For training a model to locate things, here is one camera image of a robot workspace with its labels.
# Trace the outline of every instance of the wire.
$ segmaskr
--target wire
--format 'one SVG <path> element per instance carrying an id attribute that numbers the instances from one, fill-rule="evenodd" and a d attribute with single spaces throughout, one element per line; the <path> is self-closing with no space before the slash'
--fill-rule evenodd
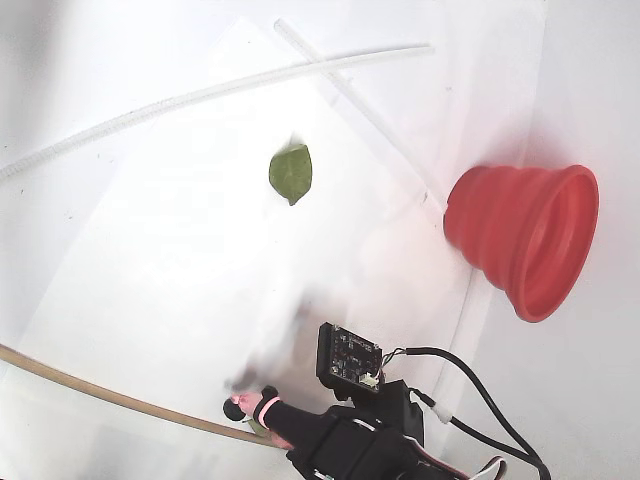
<path id="1" fill-rule="evenodd" d="M 513 438 L 518 443 L 518 445 L 520 445 L 525 450 L 526 453 L 523 453 L 513 447 L 510 447 L 508 445 L 505 445 L 503 443 L 500 443 L 496 440 L 493 440 L 483 435 L 482 433 L 478 432 L 477 430 L 474 430 L 473 428 L 469 427 L 468 425 L 466 425 L 465 423 L 463 423 L 462 421 L 460 421 L 455 417 L 451 418 L 451 423 L 457 428 L 459 428 L 460 430 L 462 430 L 463 432 L 476 438 L 477 440 L 480 440 L 481 442 L 486 443 L 487 445 L 490 445 L 494 448 L 497 448 L 506 453 L 509 453 L 510 455 L 513 455 L 514 457 L 517 457 L 529 463 L 530 465 L 535 466 L 538 469 L 541 480 L 551 480 L 551 474 L 549 472 L 549 469 L 542 462 L 542 460 L 540 459 L 540 456 L 533 449 L 533 447 L 529 445 L 527 441 L 524 438 L 522 438 L 520 434 L 516 432 L 516 430 L 511 426 L 511 424 L 508 422 L 508 420 L 505 418 L 505 416 L 502 414 L 502 412 L 494 402 L 493 398 L 491 398 L 491 395 L 489 395 L 489 392 L 484 387 L 484 385 L 482 384 L 478 376 L 473 372 L 473 370 L 471 370 L 471 368 L 466 363 L 464 363 L 460 358 L 458 358 L 453 353 L 448 352 L 446 350 L 442 350 L 441 348 L 436 348 L 436 347 L 406 348 L 404 349 L 404 354 L 431 355 L 431 356 L 441 357 L 453 363 L 460 370 L 462 370 L 464 374 L 469 378 L 469 380 L 471 380 L 473 385 L 476 387 L 476 389 L 482 396 L 483 400 L 485 401 L 485 403 L 487 404 L 491 412 L 495 415 L 498 422 L 500 422 L 500 425 L 502 425 L 502 427 L 507 431 L 507 433 L 511 436 L 511 438 Z M 435 406 L 436 402 L 430 397 L 428 397 L 426 394 L 419 392 L 419 390 L 417 389 L 411 389 L 411 391 L 416 393 L 416 395 L 418 395 L 422 399 L 422 401 L 425 402 L 425 404 L 427 404 L 430 408 L 433 408 Z"/>
<path id="2" fill-rule="evenodd" d="M 34 165 L 50 161 L 58 155 L 77 150 L 96 140 L 100 140 L 101 138 L 126 130 L 134 125 L 138 125 L 153 118 L 157 118 L 160 115 L 174 112 L 191 105 L 197 105 L 214 98 L 267 85 L 274 85 L 279 82 L 293 80 L 308 75 L 325 73 L 343 68 L 372 65 L 389 60 L 432 54 L 434 51 L 434 48 L 430 45 L 421 45 L 350 55 L 321 62 L 310 62 L 307 64 L 270 70 L 231 80 L 229 82 L 220 83 L 218 85 L 213 85 L 211 87 L 202 88 L 200 90 L 195 90 L 183 95 L 165 98 L 136 110 L 132 110 L 131 112 L 124 113 L 110 120 L 106 120 L 91 128 L 82 130 L 81 132 L 77 132 L 63 140 L 60 140 L 58 143 L 27 155 L 6 167 L 0 168 L 0 182 Z"/>
<path id="3" fill-rule="evenodd" d="M 422 393 L 417 388 L 409 388 L 409 391 L 412 393 L 415 393 L 420 398 L 420 400 L 422 400 L 422 402 L 425 405 L 427 405 L 429 408 L 435 407 L 436 401 L 426 393 Z M 460 430 L 462 430 L 467 435 L 472 436 L 476 440 L 479 440 L 482 443 L 485 443 L 498 450 L 502 450 L 503 452 L 508 453 L 509 455 L 513 455 L 514 457 L 522 460 L 523 462 L 528 463 L 529 465 L 533 465 L 534 467 L 538 468 L 538 465 L 541 463 L 540 460 L 532 457 L 531 455 L 528 455 L 525 452 L 522 452 L 516 448 L 513 448 L 510 445 L 506 445 L 504 443 L 498 442 L 497 440 L 489 438 L 486 435 L 483 435 L 482 433 L 478 432 L 474 428 L 471 428 L 470 426 L 468 426 L 466 423 L 456 418 L 455 416 L 451 417 L 451 424 L 459 428 Z"/>
<path id="4" fill-rule="evenodd" d="M 376 380 L 380 378 L 380 375 L 382 375 L 382 369 L 393 359 L 393 357 L 402 353 L 404 353 L 404 348 L 395 348 L 392 352 L 389 352 L 386 355 L 383 355 L 382 361 L 380 362 L 380 368 L 378 369 L 378 373 L 376 373 L 376 376 L 373 378 L 375 378 Z"/>
<path id="5" fill-rule="evenodd" d="M 496 466 L 498 467 L 498 471 L 496 472 L 496 476 L 493 477 L 493 480 L 500 480 L 507 471 L 507 461 L 502 457 L 492 458 L 482 470 L 476 473 L 469 480 L 478 480 L 480 477 L 484 477 L 487 473 L 491 473 L 492 470 L 495 470 Z"/>

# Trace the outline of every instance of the white plastic rod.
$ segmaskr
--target white plastic rod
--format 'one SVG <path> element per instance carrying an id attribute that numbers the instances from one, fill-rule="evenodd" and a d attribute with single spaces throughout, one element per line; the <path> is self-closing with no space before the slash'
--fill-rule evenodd
<path id="1" fill-rule="evenodd" d="M 408 58 L 432 53 L 433 49 L 426 46 L 398 48 L 381 52 L 364 53 L 348 57 L 312 62 L 304 65 L 270 70 L 256 75 L 231 80 L 212 87 L 196 90 L 184 95 L 166 98 L 159 102 L 152 103 L 129 113 L 125 113 L 111 120 L 99 123 L 94 127 L 73 134 L 60 142 L 44 148 L 38 152 L 21 158 L 20 160 L 0 169 L 0 182 L 15 175 L 31 166 L 49 161 L 58 155 L 76 150 L 84 145 L 108 137 L 127 128 L 164 115 L 182 108 L 197 105 L 207 100 L 219 98 L 232 93 L 238 93 L 253 88 L 273 85 L 275 83 L 292 80 L 295 78 L 324 73 L 341 68 L 350 68 L 361 65 L 387 62 L 399 58 Z"/>
<path id="2" fill-rule="evenodd" d="M 273 29 L 306 60 L 310 62 L 322 62 L 325 60 L 325 58 L 312 45 L 305 41 L 305 39 L 302 38 L 302 36 L 282 18 L 275 22 Z M 400 155 L 404 157 L 407 163 L 409 163 L 411 168 L 424 182 L 429 193 L 429 197 L 431 197 L 440 211 L 444 212 L 444 206 L 447 203 L 447 198 L 440 187 L 440 182 L 422 166 L 420 160 L 416 158 L 400 137 L 396 135 L 391 127 L 389 127 L 382 116 L 371 108 L 362 95 L 360 95 L 358 91 L 351 86 L 349 81 L 340 73 L 327 70 L 324 72 L 324 76 L 387 139 L 387 141 L 400 153 Z"/>

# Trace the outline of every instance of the white surface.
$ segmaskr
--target white surface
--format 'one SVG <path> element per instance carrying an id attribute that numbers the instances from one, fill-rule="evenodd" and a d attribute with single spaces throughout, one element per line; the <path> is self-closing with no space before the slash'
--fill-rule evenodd
<path id="1" fill-rule="evenodd" d="M 576 286 L 549 319 L 526 324 L 494 296 L 474 367 L 554 479 L 636 478 L 640 6 L 550 3 L 528 162 L 590 167 L 600 186 L 598 227 Z M 459 414 L 506 438 L 471 387 Z M 449 461 L 471 466 L 488 453 L 450 436 Z M 538 478 L 509 463 L 508 478 Z"/>

